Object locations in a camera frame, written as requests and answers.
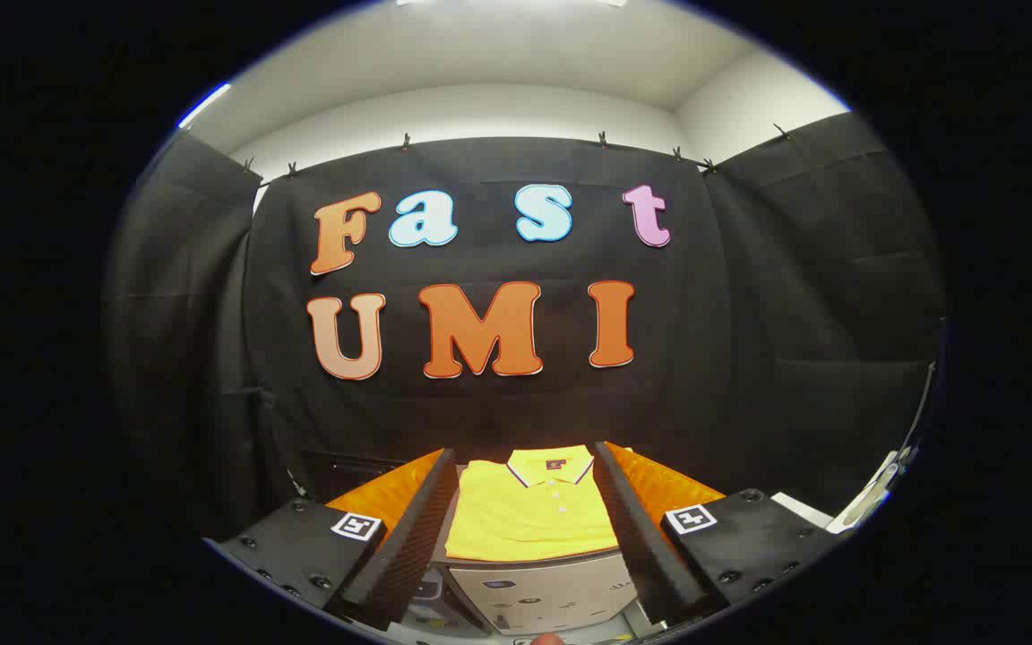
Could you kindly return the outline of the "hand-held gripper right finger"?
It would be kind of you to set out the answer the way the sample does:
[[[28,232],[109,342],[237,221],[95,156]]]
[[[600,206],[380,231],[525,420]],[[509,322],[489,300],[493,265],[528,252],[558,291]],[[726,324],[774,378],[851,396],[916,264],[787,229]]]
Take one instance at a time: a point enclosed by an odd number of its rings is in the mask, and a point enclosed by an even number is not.
[[[831,555],[840,534],[757,489],[720,495],[622,446],[593,446],[593,477],[651,622],[697,622],[766,596]]]

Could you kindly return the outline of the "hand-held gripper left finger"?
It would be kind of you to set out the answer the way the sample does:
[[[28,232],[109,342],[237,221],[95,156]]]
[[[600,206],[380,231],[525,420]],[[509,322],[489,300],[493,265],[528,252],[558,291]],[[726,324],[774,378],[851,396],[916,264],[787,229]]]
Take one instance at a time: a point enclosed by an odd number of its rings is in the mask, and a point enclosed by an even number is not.
[[[429,567],[458,487],[441,449],[390,470],[343,503],[286,501],[209,546],[251,579],[335,622],[389,628]]]

